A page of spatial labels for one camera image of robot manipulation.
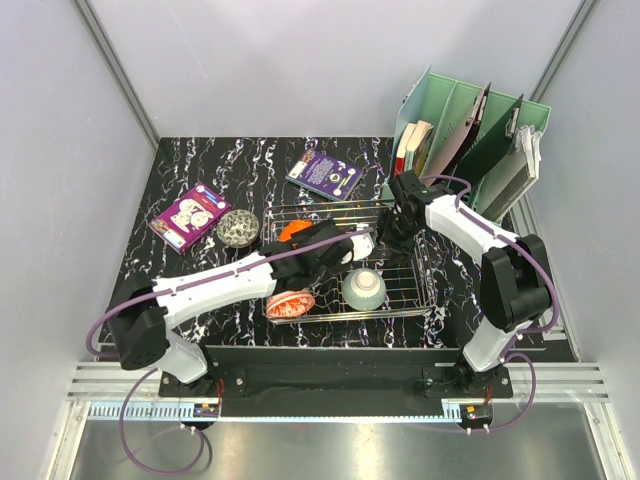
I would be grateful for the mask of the wire dish rack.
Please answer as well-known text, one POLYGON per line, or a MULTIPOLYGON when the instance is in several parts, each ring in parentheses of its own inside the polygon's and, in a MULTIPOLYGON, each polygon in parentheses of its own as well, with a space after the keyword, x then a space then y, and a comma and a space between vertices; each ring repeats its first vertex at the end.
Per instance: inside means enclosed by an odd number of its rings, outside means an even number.
MULTIPOLYGON (((380 213, 392 206, 391 200, 272 206, 267 208, 263 214, 262 239, 266 242, 278 240, 281 231, 296 219, 318 223, 331 218, 335 221, 336 226, 343 230, 353 230, 359 224, 374 228, 377 226, 380 213)), ((353 264, 355 269, 376 270, 384 279, 386 299, 376 310, 357 311, 346 304, 341 289, 342 282, 348 273, 341 272, 323 277, 310 288, 315 298, 315 305, 308 313, 297 318, 271 319, 270 322, 275 325, 288 325, 389 319, 424 314, 436 301, 426 233, 422 231, 415 237, 413 258, 410 264, 398 268, 388 268, 389 254, 390 250, 381 243, 374 248, 367 259, 353 264)))

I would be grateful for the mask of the orange bowl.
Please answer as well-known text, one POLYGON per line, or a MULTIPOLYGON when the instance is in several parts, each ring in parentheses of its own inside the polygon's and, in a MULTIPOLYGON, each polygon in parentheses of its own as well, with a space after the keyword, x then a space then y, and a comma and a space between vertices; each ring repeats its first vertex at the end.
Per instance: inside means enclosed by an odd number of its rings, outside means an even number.
POLYGON ((302 230, 305 230, 313 225, 312 221, 296 219, 291 221, 280 233, 279 241, 287 242, 292 239, 292 236, 302 230))

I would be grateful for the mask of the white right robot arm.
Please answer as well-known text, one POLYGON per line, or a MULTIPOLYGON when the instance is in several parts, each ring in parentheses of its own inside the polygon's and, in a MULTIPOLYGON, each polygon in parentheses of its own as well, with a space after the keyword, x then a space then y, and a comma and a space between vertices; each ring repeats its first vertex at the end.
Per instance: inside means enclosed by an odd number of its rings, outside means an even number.
POLYGON ((455 243, 480 266, 479 308, 483 319, 462 349, 454 384, 476 396, 490 383, 490 370, 507 361, 517 339, 555 326, 558 296, 543 240, 519 237, 470 209, 444 184, 428 186, 412 171, 389 181, 395 205, 381 214, 377 240, 396 259, 413 254, 416 236, 426 230, 455 243))

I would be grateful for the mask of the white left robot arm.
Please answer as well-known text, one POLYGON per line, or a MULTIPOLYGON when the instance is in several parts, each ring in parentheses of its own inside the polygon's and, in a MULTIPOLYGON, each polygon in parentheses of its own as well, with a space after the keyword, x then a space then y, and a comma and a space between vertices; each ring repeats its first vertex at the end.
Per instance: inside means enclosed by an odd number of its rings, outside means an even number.
POLYGON ((241 301, 298 292, 327 274, 345 271, 374 248, 372 227, 352 231, 333 220, 272 242, 223 266, 182 277, 129 276, 115 291, 106 324, 115 357, 125 371, 155 367, 176 377, 196 396, 215 386, 216 372, 203 349, 175 328, 203 313, 241 301))

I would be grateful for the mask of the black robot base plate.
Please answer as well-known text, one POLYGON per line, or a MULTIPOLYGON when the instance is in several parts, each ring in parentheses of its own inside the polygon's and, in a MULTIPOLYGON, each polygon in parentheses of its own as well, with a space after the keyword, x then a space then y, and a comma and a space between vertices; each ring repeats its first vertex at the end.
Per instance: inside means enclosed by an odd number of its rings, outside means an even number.
POLYGON ((245 377, 251 394, 289 388, 291 390, 391 390, 448 394, 478 398, 508 379, 505 368, 489 373, 460 374, 462 353, 458 349, 381 348, 284 348, 207 346, 212 373, 196 386, 180 383, 162 374, 164 396, 185 393, 190 397, 223 393, 226 380, 245 377))

